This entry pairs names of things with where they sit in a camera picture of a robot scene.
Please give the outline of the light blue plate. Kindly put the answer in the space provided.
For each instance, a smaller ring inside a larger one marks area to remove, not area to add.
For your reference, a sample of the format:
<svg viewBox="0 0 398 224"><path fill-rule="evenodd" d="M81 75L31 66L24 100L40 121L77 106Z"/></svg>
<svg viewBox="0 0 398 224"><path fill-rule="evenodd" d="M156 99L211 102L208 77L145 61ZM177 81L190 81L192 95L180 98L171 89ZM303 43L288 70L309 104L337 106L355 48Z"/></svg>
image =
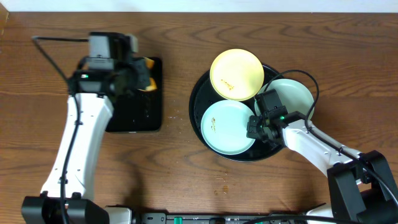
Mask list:
<svg viewBox="0 0 398 224"><path fill-rule="evenodd" d="M255 142L246 136L247 124L253 115L252 110L239 101L218 101L205 111L201 119L202 136L207 145L220 154L243 153Z"/></svg>

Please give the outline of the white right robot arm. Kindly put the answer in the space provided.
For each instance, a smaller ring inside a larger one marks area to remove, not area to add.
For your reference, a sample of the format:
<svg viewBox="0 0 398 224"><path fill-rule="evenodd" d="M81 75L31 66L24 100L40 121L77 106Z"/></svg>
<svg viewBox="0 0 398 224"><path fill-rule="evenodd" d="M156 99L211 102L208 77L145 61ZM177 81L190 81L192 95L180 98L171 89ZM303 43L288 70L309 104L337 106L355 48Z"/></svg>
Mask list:
<svg viewBox="0 0 398 224"><path fill-rule="evenodd" d="M346 147L283 106L250 116L247 136L295 151L326 175L330 203L308 211L310 223L397 223L397 184L380 152Z"/></svg>

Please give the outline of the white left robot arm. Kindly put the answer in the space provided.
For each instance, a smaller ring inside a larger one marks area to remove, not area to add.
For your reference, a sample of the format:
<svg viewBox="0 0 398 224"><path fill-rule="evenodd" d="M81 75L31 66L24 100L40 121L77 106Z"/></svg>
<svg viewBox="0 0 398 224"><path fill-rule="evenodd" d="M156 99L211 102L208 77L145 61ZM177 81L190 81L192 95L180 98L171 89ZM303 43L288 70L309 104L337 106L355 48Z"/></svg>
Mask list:
<svg viewBox="0 0 398 224"><path fill-rule="evenodd" d="M66 77L42 39L32 40L67 84L68 114L52 170L40 195L24 198L22 217L26 223L132 223L132 209L94 203L95 170L117 98L151 85L147 59L133 56L138 41L131 34L90 32L89 55Z"/></svg>

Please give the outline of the yellow green scrub sponge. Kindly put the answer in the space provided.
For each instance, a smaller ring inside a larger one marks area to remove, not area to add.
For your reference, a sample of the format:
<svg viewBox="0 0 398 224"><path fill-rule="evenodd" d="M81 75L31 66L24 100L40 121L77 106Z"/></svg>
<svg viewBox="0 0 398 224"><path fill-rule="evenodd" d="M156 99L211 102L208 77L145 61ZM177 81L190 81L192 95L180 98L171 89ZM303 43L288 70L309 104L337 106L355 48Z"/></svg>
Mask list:
<svg viewBox="0 0 398 224"><path fill-rule="evenodd" d="M145 61L146 67L149 70L152 70L155 65L155 61L148 57L144 57L144 61ZM157 85L156 85L156 82L155 82L154 78L152 77L152 75L150 75L149 81L150 81L150 85L146 86L145 88L139 89L139 91L155 91L157 89Z"/></svg>

